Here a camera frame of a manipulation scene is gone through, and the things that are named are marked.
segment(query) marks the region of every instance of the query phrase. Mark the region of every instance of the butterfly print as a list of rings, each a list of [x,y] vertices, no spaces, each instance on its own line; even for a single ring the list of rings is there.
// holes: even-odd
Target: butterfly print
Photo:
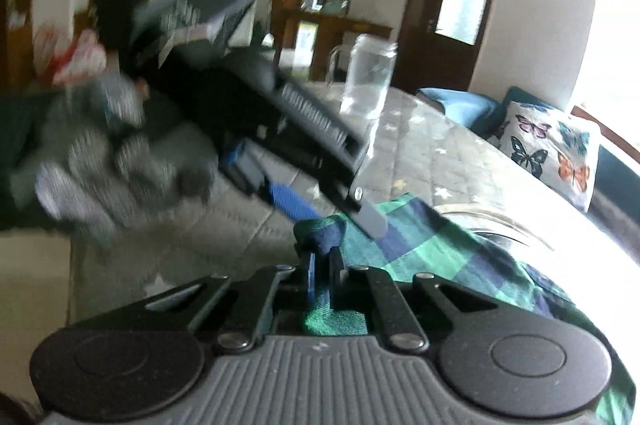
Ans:
[[[546,131],[551,129],[550,124],[540,124],[539,126],[537,126],[531,120],[529,120],[528,118],[525,118],[522,115],[516,115],[516,118],[520,123],[520,128],[524,132],[529,132],[530,134],[533,134],[536,138],[540,138],[540,139],[546,138]]]
[[[530,170],[534,177],[540,179],[542,164],[545,163],[546,157],[549,155],[548,151],[540,149],[529,155],[522,142],[515,136],[511,136],[511,147],[513,147],[511,159],[524,169]]]
[[[571,180],[572,186],[578,183],[580,191],[587,192],[587,180],[591,175],[591,169],[585,165],[584,167],[580,167],[576,170],[574,165],[561,152],[558,152],[558,161],[560,163],[558,174],[562,180]]]
[[[589,140],[591,138],[590,133],[573,131],[562,122],[558,122],[558,131],[560,132],[562,141],[566,145],[567,149],[575,147],[580,156],[587,155],[587,146],[589,145]]]

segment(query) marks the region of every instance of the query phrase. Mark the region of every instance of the orange butterfly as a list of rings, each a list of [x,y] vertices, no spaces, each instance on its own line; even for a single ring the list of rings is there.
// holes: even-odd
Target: orange butterfly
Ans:
[[[561,152],[558,152],[558,161],[560,162],[560,168],[558,169],[560,177],[564,181],[571,179],[571,185],[574,185],[577,182],[580,190],[582,192],[587,192],[587,180],[591,175],[591,169],[586,165],[584,167],[580,167],[578,170],[574,169],[573,164],[567,160]]]

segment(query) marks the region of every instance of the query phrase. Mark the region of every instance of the black circular pad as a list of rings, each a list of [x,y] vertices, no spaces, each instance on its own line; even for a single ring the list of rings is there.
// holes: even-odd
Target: black circular pad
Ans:
[[[197,381],[204,353],[187,331],[61,329],[31,357],[43,405],[94,422],[144,417]]]
[[[564,365],[564,349],[534,335],[512,335],[497,342],[491,350],[495,365],[522,378],[540,378],[556,373]]]
[[[463,398],[514,419],[558,419],[591,408],[611,360],[580,328],[516,308],[466,313],[438,352],[445,381]]]

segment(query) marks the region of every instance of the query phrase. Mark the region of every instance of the blue butterfly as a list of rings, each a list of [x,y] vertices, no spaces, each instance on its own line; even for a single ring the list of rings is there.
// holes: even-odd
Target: blue butterfly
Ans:
[[[548,113],[549,110],[547,108],[543,108],[542,106],[537,106],[535,104],[520,104],[523,108],[527,108],[529,110],[536,110],[540,113]]]
[[[542,164],[545,163],[546,157],[549,155],[548,151],[540,149],[529,155],[522,142],[515,136],[511,136],[511,147],[513,147],[511,159],[524,169],[529,168],[533,176],[540,179]]]
[[[567,149],[575,147],[580,156],[587,155],[587,146],[589,145],[589,140],[591,138],[590,133],[573,131],[562,122],[558,122],[558,131],[560,132],[562,141],[566,145]]]

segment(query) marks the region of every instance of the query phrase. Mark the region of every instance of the glass pitcher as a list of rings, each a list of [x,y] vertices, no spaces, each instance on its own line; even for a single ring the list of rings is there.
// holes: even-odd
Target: glass pitcher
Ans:
[[[359,36],[351,49],[340,117],[372,140],[391,84],[397,49],[396,43],[368,34]],[[337,57],[344,50],[346,47],[337,46],[330,53],[327,84],[333,82]]]

